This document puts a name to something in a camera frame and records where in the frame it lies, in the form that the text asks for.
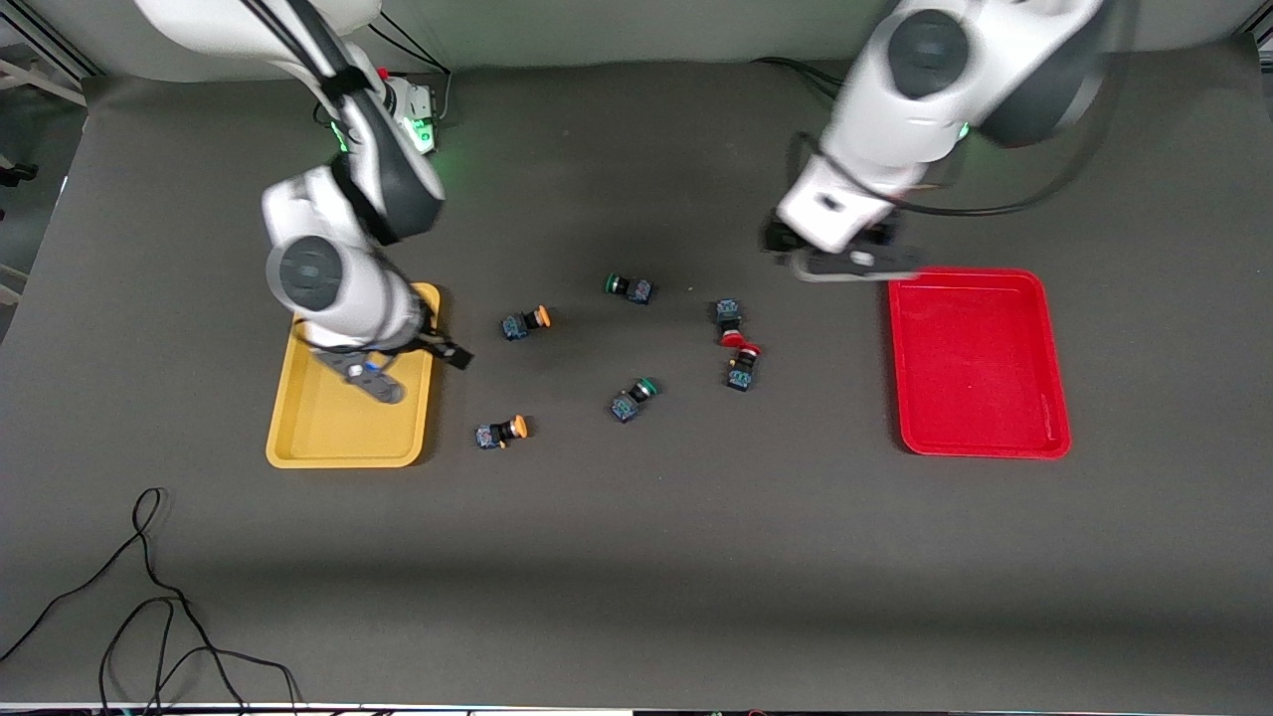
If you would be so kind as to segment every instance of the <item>gray wall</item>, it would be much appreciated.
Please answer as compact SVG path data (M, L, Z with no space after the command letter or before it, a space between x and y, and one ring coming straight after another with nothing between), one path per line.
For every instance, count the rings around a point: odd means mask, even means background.
M204 57L146 24L131 0L28 0L115 74L200 82L278 76L258 62ZM1129 0L1110 0L1127 3ZM1141 0L1137 48L1198 45L1230 33L1260 0ZM416 39L457 69L630 60L740 61L855 52L883 0L384 0ZM420 64L363 29L381 65Z

